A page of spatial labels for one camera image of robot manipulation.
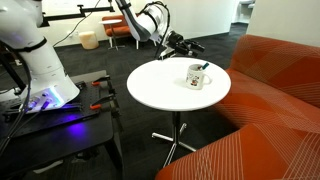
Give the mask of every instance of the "white wall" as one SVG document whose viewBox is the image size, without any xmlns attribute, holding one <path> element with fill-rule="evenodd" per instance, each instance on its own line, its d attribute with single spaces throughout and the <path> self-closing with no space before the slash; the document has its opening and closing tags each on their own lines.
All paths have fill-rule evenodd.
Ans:
<svg viewBox="0 0 320 180">
<path fill-rule="evenodd" d="M 257 0 L 247 34 L 320 46 L 320 0 Z"/>
<path fill-rule="evenodd" d="M 249 24 L 253 9 L 248 8 L 248 4 L 239 4 L 241 0 L 235 0 L 232 23 L 241 22 Z"/>
<path fill-rule="evenodd" d="M 185 39 L 230 31 L 235 0 L 164 0 L 171 27 Z"/>
<path fill-rule="evenodd" d="M 92 8 L 98 0 L 44 0 L 42 1 L 43 12 L 46 12 L 45 16 L 54 16 L 54 15 L 65 15 L 65 14 L 78 14 L 79 8 L 78 4 L 83 4 L 83 8 Z M 144 5 L 145 0 L 131 0 L 131 4 L 134 7 L 135 11 L 140 11 Z M 118 6 L 113 0 L 112 3 L 116 12 L 110 13 L 108 11 L 94 12 L 87 19 L 82 21 L 78 26 L 77 30 L 79 32 L 84 31 L 95 31 L 97 39 L 106 40 L 107 36 L 104 33 L 104 28 L 98 22 L 101 21 L 103 16 L 107 15 L 117 15 L 121 14 L 118 9 Z M 107 7 L 109 3 L 107 0 L 101 0 L 97 7 Z M 82 18 L 68 19 L 68 20 L 59 20 L 59 21 L 50 21 L 50 27 L 39 28 L 39 31 L 47 38 L 50 44 L 55 44 L 59 40 L 67 36 L 67 32 L 73 30 L 76 24 Z M 80 44 L 79 37 L 74 35 L 72 38 L 67 38 L 57 46 L 65 46 L 71 44 Z"/>
</svg>

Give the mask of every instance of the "gray carpet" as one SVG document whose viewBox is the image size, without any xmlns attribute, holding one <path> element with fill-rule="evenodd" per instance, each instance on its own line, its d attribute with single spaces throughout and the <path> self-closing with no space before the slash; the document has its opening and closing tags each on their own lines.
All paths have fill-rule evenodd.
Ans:
<svg viewBox="0 0 320 180">
<path fill-rule="evenodd" d="M 245 34 L 247 25 L 233 24 L 228 34 L 213 35 L 193 39 L 206 48 L 198 58 L 227 68 L 238 38 Z M 107 41 L 100 42 L 94 50 L 84 50 L 81 45 L 56 48 L 66 71 L 70 76 L 107 70 L 117 91 L 120 104 L 121 122 L 124 132 L 120 134 L 124 160 L 125 179 L 150 180 L 161 169 L 171 144 L 152 139 L 151 133 L 158 132 L 171 135 L 171 113 L 146 107 L 135 101 L 128 93 L 126 80 L 129 74 L 138 66 L 154 59 L 156 47 L 152 41 L 140 43 L 135 49 L 135 40 L 122 38 L 118 44 L 126 45 L 119 51 L 108 50 Z M 18 74 L 25 80 L 23 69 L 15 67 Z M 0 76 L 1 89 L 15 86 L 7 74 Z M 234 131 L 228 121 L 216 112 L 201 109 L 183 112 L 181 121 L 188 124 L 181 140 L 195 148 L 201 148 Z M 90 180 L 115 179 L 115 169 L 104 148 L 99 148 L 100 154 L 85 163 L 71 163 L 74 157 L 65 159 L 64 164 L 42 174 L 29 172 L 26 180 Z M 177 149 L 173 160 L 190 152 Z"/>
</svg>

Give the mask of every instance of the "white mug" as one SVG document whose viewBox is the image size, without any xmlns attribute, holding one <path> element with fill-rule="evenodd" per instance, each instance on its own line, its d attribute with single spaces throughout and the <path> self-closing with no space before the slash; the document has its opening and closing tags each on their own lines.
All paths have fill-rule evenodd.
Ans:
<svg viewBox="0 0 320 180">
<path fill-rule="evenodd" d="M 203 88 L 203 85 L 210 84 L 212 79 L 205 74 L 205 70 L 201 70 L 201 64 L 193 64 L 188 68 L 186 86 L 189 89 L 200 90 Z M 209 82 L 204 82 L 205 77 L 209 79 Z"/>
</svg>

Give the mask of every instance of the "table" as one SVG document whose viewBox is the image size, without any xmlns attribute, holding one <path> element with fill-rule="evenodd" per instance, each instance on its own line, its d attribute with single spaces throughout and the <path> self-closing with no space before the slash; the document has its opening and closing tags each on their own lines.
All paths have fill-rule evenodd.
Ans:
<svg viewBox="0 0 320 180">
<path fill-rule="evenodd" d="M 105 76 L 105 71 L 71 78 L 90 82 Z M 49 130 L 12 139 L 0 157 L 0 179 L 38 169 L 84 150 L 104 145 L 122 179 L 123 163 L 119 135 L 113 129 L 111 112 L 102 111 L 89 120 L 61 125 Z"/>
<path fill-rule="evenodd" d="M 210 85 L 202 90 L 191 90 L 186 87 L 187 70 L 191 64 L 205 64 L 206 61 L 174 57 L 164 61 L 154 60 L 135 69 L 128 77 L 127 87 L 138 102 L 159 110 L 172 111 L 172 138 L 153 133 L 152 137 L 171 141 L 172 147 L 164 163 L 170 164 L 176 147 L 191 151 L 195 148 L 181 142 L 180 134 L 186 124 L 180 126 L 180 112 L 202 109 L 220 101 L 229 91 L 231 81 L 228 74 L 215 64 L 206 69 L 212 78 Z"/>
<path fill-rule="evenodd" d="M 110 20 L 105 20 L 105 21 L 100 21 L 99 22 L 100 24 L 107 24 L 107 25 L 110 26 L 110 29 L 111 29 L 111 32 L 112 32 L 112 39 L 114 39 L 114 44 L 116 46 L 110 47 L 109 49 L 116 48 L 118 50 L 118 48 L 125 47 L 124 45 L 121 45 L 121 46 L 117 45 L 117 40 L 116 40 L 117 37 L 116 37 L 116 35 L 114 33 L 114 30 L 113 30 L 113 27 L 112 27 L 112 24 L 116 24 L 116 23 L 119 23 L 121 21 L 122 21 L 121 19 L 110 19 Z"/>
</svg>

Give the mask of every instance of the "white round table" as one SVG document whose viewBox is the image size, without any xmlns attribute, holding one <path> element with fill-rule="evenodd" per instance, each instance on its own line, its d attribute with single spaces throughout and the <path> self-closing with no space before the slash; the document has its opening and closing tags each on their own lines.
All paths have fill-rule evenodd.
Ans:
<svg viewBox="0 0 320 180">
<path fill-rule="evenodd" d="M 118 48 L 120 48 L 120 47 L 125 47 L 125 46 L 117 46 L 117 41 L 116 41 L 116 35 L 115 35 L 115 33 L 114 33 L 114 30 L 113 30 L 113 27 L 112 27 L 112 25 L 113 24 L 117 24 L 117 23 L 119 23 L 119 22 L 121 22 L 122 20 L 121 19 L 110 19 L 110 20 L 104 20 L 104 21 L 100 21 L 99 23 L 100 24 L 106 24 L 106 25 L 109 25 L 110 26 L 110 29 L 111 29 L 111 32 L 112 32 L 112 39 L 114 40 L 114 44 L 115 44 L 115 46 L 113 46 L 113 47 L 110 47 L 109 49 L 113 49 L 113 48 L 116 48 L 117 50 L 118 50 Z"/>
<path fill-rule="evenodd" d="M 186 87 L 188 67 L 192 64 L 204 65 L 206 61 L 173 57 L 164 61 L 154 60 L 135 69 L 127 80 L 127 87 L 134 99 L 140 103 L 160 110 L 173 112 L 173 138 L 153 133 L 152 137 L 172 141 L 173 145 L 164 166 L 171 161 L 177 145 L 191 151 L 196 149 L 179 141 L 186 124 L 180 126 L 180 112 L 202 109 L 211 106 L 229 92 L 231 81 L 229 75 L 219 66 L 209 63 L 205 69 L 212 83 L 204 85 L 201 90 L 192 90 Z"/>
</svg>

